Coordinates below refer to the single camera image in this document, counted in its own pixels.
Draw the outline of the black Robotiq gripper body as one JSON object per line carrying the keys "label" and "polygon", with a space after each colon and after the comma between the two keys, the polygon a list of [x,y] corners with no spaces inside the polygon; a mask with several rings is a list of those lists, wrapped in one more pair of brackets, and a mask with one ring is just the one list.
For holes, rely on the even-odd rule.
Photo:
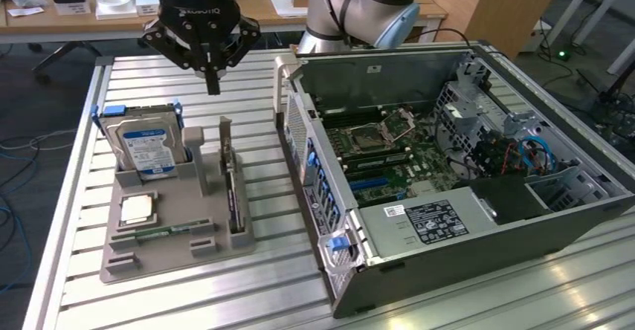
{"label": "black Robotiq gripper body", "polygon": [[183,36],[185,22],[196,29],[199,40],[213,58],[213,19],[220,16],[243,16],[236,0],[159,0],[157,19],[169,30]]}

